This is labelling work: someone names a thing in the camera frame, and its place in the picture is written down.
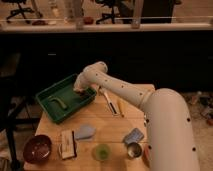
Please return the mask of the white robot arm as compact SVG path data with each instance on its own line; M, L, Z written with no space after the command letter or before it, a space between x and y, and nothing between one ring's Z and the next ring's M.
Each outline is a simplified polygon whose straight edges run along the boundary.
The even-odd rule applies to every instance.
M169 88L149 90L111 77L102 62L86 66L73 90L101 86L146 115L150 171L200 171L192 121L184 98Z

